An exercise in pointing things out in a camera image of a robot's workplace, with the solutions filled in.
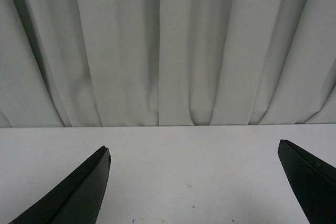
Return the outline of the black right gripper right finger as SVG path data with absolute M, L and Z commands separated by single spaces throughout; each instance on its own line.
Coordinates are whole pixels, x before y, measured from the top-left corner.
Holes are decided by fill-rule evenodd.
M 289 140 L 279 142 L 278 156 L 309 223 L 335 223 L 335 167 Z

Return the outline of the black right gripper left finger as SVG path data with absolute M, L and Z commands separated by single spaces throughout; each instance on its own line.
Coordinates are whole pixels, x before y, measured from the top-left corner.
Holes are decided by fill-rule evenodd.
M 110 172 L 110 152 L 100 147 L 11 223 L 96 223 Z

